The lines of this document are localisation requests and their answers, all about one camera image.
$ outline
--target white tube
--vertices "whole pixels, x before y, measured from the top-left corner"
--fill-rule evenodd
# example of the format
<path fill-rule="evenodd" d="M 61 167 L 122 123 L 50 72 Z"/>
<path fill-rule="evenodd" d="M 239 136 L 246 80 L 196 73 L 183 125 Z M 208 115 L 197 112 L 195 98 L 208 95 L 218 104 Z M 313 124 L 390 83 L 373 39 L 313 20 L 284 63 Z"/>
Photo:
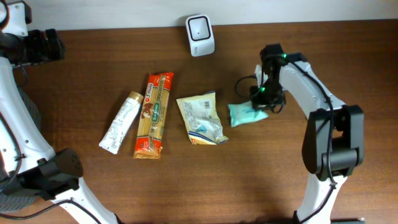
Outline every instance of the white tube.
<path fill-rule="evenodd" d="M 137 116 L 142 99 L 144 97 L 136 93 L 135 91 L 130 92 L 129 97 L 124 101 L 118 114 L 113 119 L 111 127 L 109 127 L 104 138 L 99 143 L 99 146 L 103 149 L 117 154 L 119 147 L 129 130 L 132 121 Z"/>

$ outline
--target white wall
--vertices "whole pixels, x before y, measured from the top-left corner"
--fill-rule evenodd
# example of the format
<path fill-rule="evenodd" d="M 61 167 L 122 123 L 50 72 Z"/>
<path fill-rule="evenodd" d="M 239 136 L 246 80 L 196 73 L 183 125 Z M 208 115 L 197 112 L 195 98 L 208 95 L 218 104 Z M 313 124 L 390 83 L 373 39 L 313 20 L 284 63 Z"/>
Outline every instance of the white wall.
<path fill-rule="evenodd" d="M 30 29 L 183 26 L 192 14 L 213 25 L 397 19 L 398 0 L 25 0 Z"/>

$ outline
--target wooden table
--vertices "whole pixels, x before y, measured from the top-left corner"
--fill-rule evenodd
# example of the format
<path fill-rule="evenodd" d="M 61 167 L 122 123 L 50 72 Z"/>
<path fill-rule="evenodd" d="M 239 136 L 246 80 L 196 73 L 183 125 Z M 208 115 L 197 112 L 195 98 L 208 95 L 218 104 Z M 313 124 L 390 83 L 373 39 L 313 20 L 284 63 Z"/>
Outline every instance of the wooden table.
<path fill-rule="evenodd" d="M 303 112 L 287 94 L 281 114 L 231 128 L 227 109 L 245 101 L 234 94 L 235 81 L 253 73 L 266 44 L 280 42 L 286 52 L 303 52 L 332 93 L 365 113 L 365 160 L 343 186 L 331 217 L 397 223 L 397 27 L 398 21 L 214 26 L 216 50 L 198 58 L 190 55 L 184 27 L 65 31 L 66 59 L 27 68 L 25 90 L 42 112 L 45 139 L 56 151 L 77 151 L 90 189 L 126 223 L 290 218 L 308 175 Z M 117 155 L 99 148 L 129 92 L 143 93 L 147 75 L 156 72 L 175 73 L 162 158 L 132 158 L 138 122 Z M 21 82 L 19 72 L 16 77 Z M 216 91 L 229 142 L 194 146 L 175 99 L 209 90 Z M 17 215 L 50 204 L 38 199 Z M 56 208 L 25 223 L 74 222 Z"/>

